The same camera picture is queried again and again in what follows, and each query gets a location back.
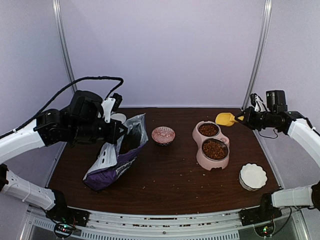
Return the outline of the yellow plastic scoop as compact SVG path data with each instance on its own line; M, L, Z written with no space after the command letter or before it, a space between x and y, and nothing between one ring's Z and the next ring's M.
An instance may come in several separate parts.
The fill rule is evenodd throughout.
M219 113L215 118L215 123L220 126L231 127L233 124L239 121L235 119L235 116L230 112Z

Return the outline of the purple pet food bag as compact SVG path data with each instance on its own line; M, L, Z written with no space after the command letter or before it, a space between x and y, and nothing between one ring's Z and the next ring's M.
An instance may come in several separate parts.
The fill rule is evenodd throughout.
M82 179L87 187L96 192L116 182L131 167L149 140L144 113L129 118L124 126L127 127L127 134L115 144L103 144L95 163Z

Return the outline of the brown pet food kibble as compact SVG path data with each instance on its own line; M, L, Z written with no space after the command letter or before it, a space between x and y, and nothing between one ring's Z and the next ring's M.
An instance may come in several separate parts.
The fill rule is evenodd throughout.
M219 128L213 123L204 123L199 128L198 131L201 135L209 137L202 144L202 151L206 157L211 160L222 160L227 156L227 149L224 144L217 139L213 139L219 133Z

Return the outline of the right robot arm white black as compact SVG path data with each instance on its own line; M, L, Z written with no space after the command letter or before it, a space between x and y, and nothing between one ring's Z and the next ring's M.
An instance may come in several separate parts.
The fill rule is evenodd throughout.
M283 133L297 142L317 165L320 164L320 133L307 117L298 111L288 110L283 90L267 91L266 104L255 93L250 95L250 100L252 106L237 114L235 121L251 130L272 128ZM261 221L268 220L276 208L307 207L319 210L320 184L278 190L269 194L268 199L256 210L256 216Z

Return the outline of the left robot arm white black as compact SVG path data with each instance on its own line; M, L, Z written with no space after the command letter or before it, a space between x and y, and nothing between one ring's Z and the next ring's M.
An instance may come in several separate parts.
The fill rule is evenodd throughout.
M35 185L8 169L5 162L33 149L49 147L59 142L95 144L98 141L115 144L127 128L113 119L122 102L114 93L102 99L99 95L78 90L70 104L61 109L40 111L34 119L0 139L0 192L52 212L61 222L72 218L64 194Z

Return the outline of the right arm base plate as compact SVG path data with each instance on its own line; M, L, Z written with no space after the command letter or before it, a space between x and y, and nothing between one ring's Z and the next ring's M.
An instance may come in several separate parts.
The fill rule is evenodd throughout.
M243 208L239 211L242 226L249 226L271 221L282 216L279 208L262 209L259 207Z

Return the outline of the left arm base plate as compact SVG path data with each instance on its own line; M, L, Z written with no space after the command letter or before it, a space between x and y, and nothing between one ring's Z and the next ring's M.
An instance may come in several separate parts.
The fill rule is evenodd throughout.
M90 213L86 210L71 207L53 207L51 210L44 210L46 217L55 223L65 223L73 227L86 227Z

